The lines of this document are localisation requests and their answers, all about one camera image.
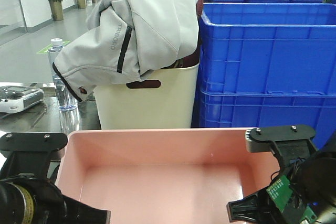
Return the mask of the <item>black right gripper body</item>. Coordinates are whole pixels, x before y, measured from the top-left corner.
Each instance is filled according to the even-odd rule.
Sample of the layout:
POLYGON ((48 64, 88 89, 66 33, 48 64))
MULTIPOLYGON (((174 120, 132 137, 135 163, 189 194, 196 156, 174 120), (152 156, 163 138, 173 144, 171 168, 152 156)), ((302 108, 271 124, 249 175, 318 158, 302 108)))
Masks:
MULTIPOLYGON (((260 128, 266 135, 266 140, 270 141, 271 153, 279 165, 279 170, 271 175, 270 184, 285 175, 290 180, 291 188, 303 201, 295 176, 298 175, 300 166, 317 150, 312 142, 316 134, 315 130, 304 124, 256 128, 260 128)), ((284 223, 279 217, 280 215, 277 214, 276 223, 284 223)))

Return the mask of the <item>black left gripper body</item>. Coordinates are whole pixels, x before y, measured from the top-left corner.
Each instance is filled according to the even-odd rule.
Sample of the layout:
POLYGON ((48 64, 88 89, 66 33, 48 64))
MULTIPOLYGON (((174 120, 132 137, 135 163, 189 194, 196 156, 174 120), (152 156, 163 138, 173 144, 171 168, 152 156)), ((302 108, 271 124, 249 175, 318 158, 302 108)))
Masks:
POLYGON ((68 143, 53 132, 1 136, 1 223, 109 223, 110 211, 64 195, 47 177, 50 162, 68 143))

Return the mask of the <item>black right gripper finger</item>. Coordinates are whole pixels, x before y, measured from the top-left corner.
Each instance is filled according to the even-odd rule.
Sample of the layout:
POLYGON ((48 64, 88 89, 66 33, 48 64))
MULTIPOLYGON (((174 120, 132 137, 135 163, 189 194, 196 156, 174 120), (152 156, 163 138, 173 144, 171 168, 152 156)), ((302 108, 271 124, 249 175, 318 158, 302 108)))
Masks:
POLYGON ((226 205, 229 222, 276 223, 277 208, 265 188, 226 205))

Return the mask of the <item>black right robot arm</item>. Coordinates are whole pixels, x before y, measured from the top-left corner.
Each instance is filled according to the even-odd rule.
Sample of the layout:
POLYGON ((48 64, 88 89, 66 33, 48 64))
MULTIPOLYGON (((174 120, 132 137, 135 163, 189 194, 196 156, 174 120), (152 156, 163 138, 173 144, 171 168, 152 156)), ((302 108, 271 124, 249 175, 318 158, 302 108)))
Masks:
POLYGON ((268 186, 227 204, 229 222, 335 223, 335 134, 321 148, 304 124, 245 132, 250 153, 271 152, 279 170, 268 186))

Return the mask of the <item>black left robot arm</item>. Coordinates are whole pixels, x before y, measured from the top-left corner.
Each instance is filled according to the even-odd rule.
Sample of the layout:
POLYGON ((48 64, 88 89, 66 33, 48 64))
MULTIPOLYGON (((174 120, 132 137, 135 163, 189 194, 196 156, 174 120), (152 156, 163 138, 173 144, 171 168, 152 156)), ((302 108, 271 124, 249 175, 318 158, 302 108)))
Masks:
POLYGON ((50 162, 68 143, 53 132, 1 136, 1 223, 109 223, 111 212, 64 195, 47 177, 50 162))

